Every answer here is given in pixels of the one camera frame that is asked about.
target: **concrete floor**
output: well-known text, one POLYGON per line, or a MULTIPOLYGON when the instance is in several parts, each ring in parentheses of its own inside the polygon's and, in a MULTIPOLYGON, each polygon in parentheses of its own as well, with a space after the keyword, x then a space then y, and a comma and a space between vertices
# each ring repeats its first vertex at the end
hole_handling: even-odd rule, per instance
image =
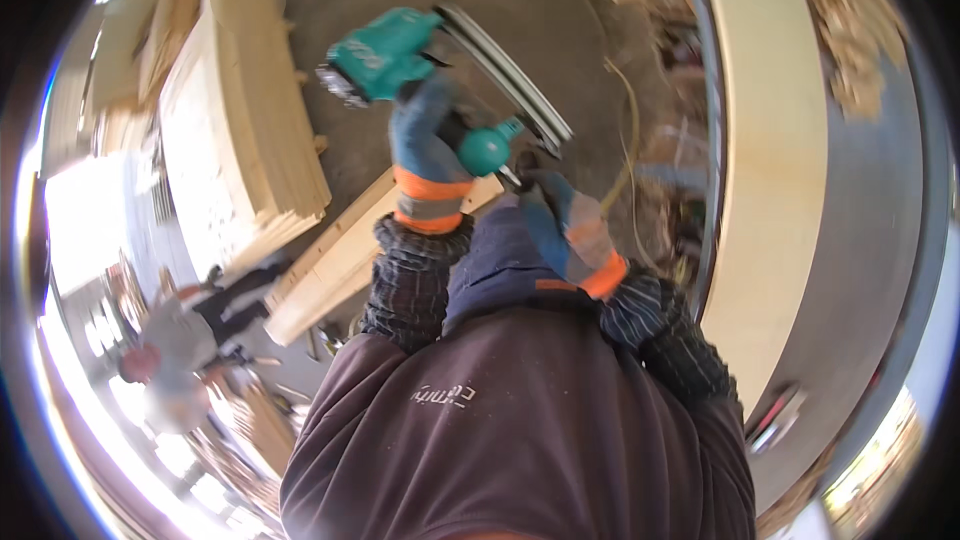
MULTIPOLYGON (((437 0, 287 0, 285 16, 294 22, 290 36, 296 66, 313 72, 325 60, 328 47, 350 30, 364 26, 395 6, 428 9, 437 0)), ((585 0, 454 0, 482 26, 534 81, 576 135, 557 163, 579 190, 602 198, 623 164, 618 133, 618 115, 625 100, 621 81, 606 71, 603 54, 620 43, 619 63, 640 98, 644 129, 652 126, 658 105, 666 92, 656 57, 650 47, 650 27, 636 12, 618 13, 607 30, 604 44, 601 28, 585 0)), ((510 113, 510 104, 468 59, 453 59, 452 75, 477 98, 500 115, 510 113)), ((320 156, 333 194, 326 218, 285 249, 296 257, 391 164, 387 140, 390 105, 348 109, 313 76, 303 88, 311 123, 325 134, 329 148, 320 156)), ((629 129, 629 121, 624 124, 629 129)), ((610 230, 622 252, 634 254, 629 186, 610 211, 610 230)), ((347 323, 362 308, 364 295, 347 301, 327 318, 345 333, 347 323)), ((306 339, 289 348, 270 342, 254 327, 242 340, 256 355, 273 355, 281 367, 258 367, 269 382, 281 382, 312 395, 326 374, 328 362, 314 363, 306 357, 306 339)))

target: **black pants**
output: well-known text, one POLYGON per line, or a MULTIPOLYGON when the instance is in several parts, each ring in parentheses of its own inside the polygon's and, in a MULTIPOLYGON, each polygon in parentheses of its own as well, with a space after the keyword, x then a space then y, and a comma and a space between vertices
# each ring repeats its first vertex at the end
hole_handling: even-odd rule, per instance
POLYGON ((257 300, 249 306, 236 311, 230 318, 224 320, 223 314, 227 307, 240 296, 250 291, 266 286, 277 279, 283 272, 283 267, 273 264, 263 269, 254 269, 242 278, 205 298, 193 307, 206 320, 213 331, 213 340, 217 346, 222 345, 230 338, 240 334, 258 318, 267 318, 270 312, 263 301, 257 300))

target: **person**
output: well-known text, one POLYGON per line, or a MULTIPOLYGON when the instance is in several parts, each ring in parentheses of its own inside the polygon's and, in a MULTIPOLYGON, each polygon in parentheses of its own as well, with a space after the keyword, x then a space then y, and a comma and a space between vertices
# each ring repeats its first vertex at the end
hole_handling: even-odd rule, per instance
POLYGON ((683 294, 555 172, 474 230, 434 135, 451 93, 436 74, 394 107, 401 198, 283 476, 286 533, 754 538, 737 385, 683 294))
POLYGON ((193 373, 218 358, 218 349, 270 312, 263 301, 255 300, 224 319, 224 312, 241 294, 273 282, 286 270, 285 263, 247 272, 225 288, 216 288, 196 301, 198 286, 189 286, 150 311, 139 334, 139 346, 121 356, 117 373, 128 384, 146 384, 162 377, 174 381, 193 373))

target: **hand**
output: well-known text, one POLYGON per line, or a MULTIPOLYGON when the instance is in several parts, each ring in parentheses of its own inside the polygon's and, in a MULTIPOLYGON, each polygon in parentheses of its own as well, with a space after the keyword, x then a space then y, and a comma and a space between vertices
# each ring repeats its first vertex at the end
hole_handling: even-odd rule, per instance
POLYGON ((534 169, 520 193, 520 210, 540 256, 564 280, 592 298, 606 299, 627 274, 594 198, 554 171, 534 169))
POLYGON ((452 101, 453 82, 434 73, 390 117, 393 177, 403 193, 393 218, 421 234, 456 229, 463 219, 460 205, 474 185, 474 176, 436 135, 452 101))

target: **teal nail gun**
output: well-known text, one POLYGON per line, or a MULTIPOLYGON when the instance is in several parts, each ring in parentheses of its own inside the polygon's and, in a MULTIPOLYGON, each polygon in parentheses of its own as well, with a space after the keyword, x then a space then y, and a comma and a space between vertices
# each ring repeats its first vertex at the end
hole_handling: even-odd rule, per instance
POLYGON ((426 54, 434 30, 450 35, 517 107, 517 114, 493 127, 471 128, 462 114, 451 111, 437 136, 457 153, 463 168, 476 176, 499 172, 510 183, 520 181, 506 166, 510 141, 524 128, 539 144, 560 158, 560 147, 573 137, 570 126, 514 61, 459 7, 440 4, 432 12, 400 7, 354 29, 330 46, 317 76, 348 106, 374 101, 406 102, 438 66, 426 54))

